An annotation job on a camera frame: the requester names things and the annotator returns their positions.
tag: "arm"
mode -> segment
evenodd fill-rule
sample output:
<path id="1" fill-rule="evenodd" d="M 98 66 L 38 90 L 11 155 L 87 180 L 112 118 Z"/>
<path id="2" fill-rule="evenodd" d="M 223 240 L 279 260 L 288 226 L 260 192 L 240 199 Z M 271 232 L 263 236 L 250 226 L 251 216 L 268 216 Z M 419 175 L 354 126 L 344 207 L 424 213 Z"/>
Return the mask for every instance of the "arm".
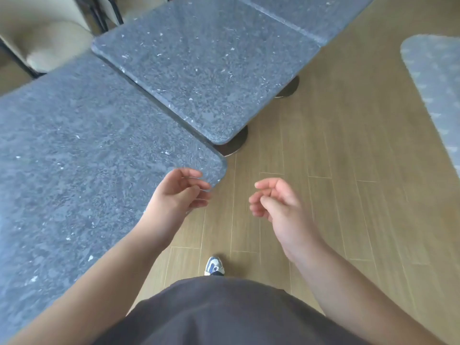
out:
<path id="1" fill-rule="evenodd" d="M 273 223 L 327 317 L 372 344 L 443 344 L 325 243 L 284 180 L 264 179 L 256 188 L 249 198 L 253 215 Z"/>
<path id="2" fill-rule="evenodd" d="M 210 185 L 200 176 L 187 168 L 167 174 L 134 229 L 9 344 L 90 344 L 123 319 L 187 211 L 207 205 L 210 193 L 200 189 Z"/>

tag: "granite table top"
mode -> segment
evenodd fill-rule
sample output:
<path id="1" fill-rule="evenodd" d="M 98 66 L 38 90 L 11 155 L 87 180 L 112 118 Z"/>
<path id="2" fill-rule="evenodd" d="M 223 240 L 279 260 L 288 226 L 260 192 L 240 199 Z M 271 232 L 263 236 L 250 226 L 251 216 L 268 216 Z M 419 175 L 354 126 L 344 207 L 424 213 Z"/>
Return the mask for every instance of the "granite table top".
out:
<path id="1" fill-rule="evenodd" d="M 319 45 L 238 0 L 172 0 L 93 51 L 214 144 L 225 144 Z"/>
<path id="2" fill-rule="evenodd" d="M 326 45 L 373 0 L 241 0 Z"/>
<path id="3" fill-rule="evenodd" d="M 135 225 L 172 168 L 226 162 L 93 54 L 0 98 L 0 343 Z"/>

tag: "round metal table base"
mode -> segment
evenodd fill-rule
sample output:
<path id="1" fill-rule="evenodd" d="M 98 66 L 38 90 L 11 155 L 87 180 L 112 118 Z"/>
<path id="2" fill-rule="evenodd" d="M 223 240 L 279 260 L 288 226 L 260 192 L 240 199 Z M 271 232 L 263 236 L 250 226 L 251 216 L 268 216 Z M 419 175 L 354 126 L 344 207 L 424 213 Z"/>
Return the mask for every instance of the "round metal table base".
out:
<path id="1" fill-rule="evenodd" d="M 237 152 L 247 139 L 247 126 L 245 126 L 236 136 L 233 137 L 227 144 L 213 145 L 214 149 L 219 151 L 223 156 L 227 157 Z"/>
<path id="2" fill-rule="evenodd" d="M 289 97 L 297 90 L 299 86 L 300 78 L 298 76 L 294 77 L 291 82 L 288 83 L 286 87 L 284 87 L 281 92 L 279 92 L 275 98 L 285 98 Z"/>

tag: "sneaker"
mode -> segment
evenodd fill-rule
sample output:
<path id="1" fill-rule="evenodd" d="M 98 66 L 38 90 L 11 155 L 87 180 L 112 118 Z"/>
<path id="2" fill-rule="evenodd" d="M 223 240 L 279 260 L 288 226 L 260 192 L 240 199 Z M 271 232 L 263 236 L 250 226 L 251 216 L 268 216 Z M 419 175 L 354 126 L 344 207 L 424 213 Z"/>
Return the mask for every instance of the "sneaker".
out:
<path id="1" fill-rule="evenodd" d="M 204 271 L 204 276 L 209 276 L 214 272 L 220 272 L 222 275 L 225 275 L 225 270 L 222 266 L 222 261 L 218 257 L 209 258 L 206 264 L 206 269 Z"/>

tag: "chair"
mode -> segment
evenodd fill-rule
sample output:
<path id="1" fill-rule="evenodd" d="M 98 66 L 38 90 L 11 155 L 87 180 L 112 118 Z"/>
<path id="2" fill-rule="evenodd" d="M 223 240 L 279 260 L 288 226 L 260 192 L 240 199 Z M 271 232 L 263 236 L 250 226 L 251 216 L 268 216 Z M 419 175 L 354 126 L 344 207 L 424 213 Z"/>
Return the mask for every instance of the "chair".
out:
<path id="1" fill-rule="evenodd" d="M 0 46 L 36 78 L 89 49 L 75 0 L 0 0 Z"/>
<path id="2" fill-rule="evenodd" d="M 98 0 L 107 17 L 117 25 L 141 16 L 168 0 Z"/>

